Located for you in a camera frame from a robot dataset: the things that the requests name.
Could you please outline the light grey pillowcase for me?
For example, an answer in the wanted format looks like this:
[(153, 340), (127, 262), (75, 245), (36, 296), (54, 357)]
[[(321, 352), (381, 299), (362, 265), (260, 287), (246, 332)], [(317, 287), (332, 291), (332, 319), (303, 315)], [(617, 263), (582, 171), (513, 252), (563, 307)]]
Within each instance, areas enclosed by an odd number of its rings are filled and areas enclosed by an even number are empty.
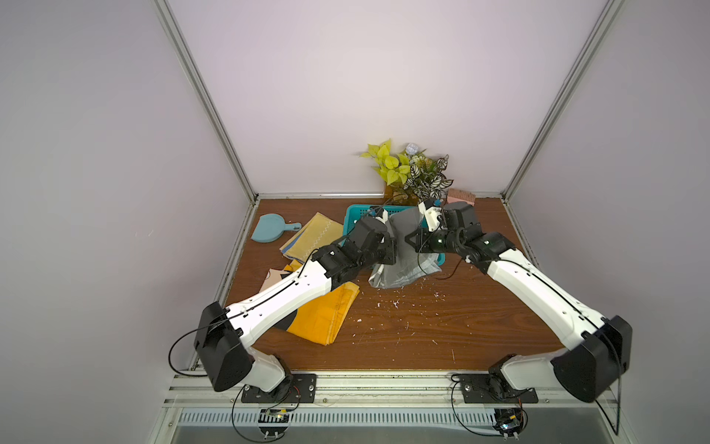
[(441, 271), (437, 253), (417, 253), (405, 242), (405, 236), (422, 226), (423, 217), (416, 207), (388, 216), (388, 232), (396, 241), (396, 262), (393, 265), (376, 265), (368, 279), (377, 289), (388, 290), (406, 287), (416, 280)]

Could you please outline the orange patterned pillowcase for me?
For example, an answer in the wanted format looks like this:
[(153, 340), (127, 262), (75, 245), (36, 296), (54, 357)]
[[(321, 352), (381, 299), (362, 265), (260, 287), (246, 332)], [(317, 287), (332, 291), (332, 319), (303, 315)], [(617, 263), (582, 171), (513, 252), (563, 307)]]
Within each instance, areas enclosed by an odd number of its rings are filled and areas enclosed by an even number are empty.
[(274, 325), (299, 338), (327, 346), (332, 344), (361, 289), (347, 282), (336, 290), (300, 307)]

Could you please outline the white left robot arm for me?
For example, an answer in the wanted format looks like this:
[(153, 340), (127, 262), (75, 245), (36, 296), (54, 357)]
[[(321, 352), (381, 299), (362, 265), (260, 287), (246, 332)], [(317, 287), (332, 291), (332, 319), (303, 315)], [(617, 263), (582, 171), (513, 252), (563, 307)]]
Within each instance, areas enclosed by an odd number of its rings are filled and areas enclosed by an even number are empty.
[(268, 329), (343, 284), (364, 268), (392, 265), (396, 241), (388, 216), (364, 216), (349, 234), (314, 249), (301, 268), (278, 283), (239, 303), (211, 303), (201, 314), (193, 347), (216, 392), (244, 382), (264, 392), (280, 392), (290, 378), (277, 357), (253, 344)]

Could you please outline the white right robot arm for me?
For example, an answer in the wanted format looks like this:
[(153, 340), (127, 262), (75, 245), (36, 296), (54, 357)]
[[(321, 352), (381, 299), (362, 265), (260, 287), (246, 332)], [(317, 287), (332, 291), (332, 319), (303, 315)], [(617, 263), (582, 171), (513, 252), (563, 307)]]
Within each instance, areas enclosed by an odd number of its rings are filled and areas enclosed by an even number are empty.
[(489, 370), (500, 399), (537, 389), (564, 389), (593, 403), (611, 386), (619, 387), (630, 366), (632, 326), (607, 317), (563, 290), (536, 268), (515, 244), (498, 232), (485, 233), (472, 205), (456, 202), (418, 206), (423, 220), (405, 241), (418, 253), (456, 253), (466, 263), (507, 288), (558, 337), (553, 353), (509, 355)]

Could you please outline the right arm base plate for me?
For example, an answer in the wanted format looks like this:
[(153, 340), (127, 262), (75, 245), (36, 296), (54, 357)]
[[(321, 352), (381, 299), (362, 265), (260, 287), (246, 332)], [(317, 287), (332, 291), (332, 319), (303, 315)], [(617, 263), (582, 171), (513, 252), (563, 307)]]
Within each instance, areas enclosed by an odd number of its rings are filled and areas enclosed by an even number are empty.
[(535, 389), (516, 390), (506, 381), (491, 374), (453, 374), (451, 381), (458, 383), (464, 403), (539, 403)]

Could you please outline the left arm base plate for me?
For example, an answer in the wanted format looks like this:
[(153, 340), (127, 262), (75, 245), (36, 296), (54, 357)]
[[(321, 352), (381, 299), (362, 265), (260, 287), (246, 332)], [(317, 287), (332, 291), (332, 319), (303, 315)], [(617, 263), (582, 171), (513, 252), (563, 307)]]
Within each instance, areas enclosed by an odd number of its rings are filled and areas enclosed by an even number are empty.
[(282, 404), (314, 403), (317, 388), (317, 375), (297, 373), (287, 376), (270, 392), (246, 386), (240, 401), (244, 404)]

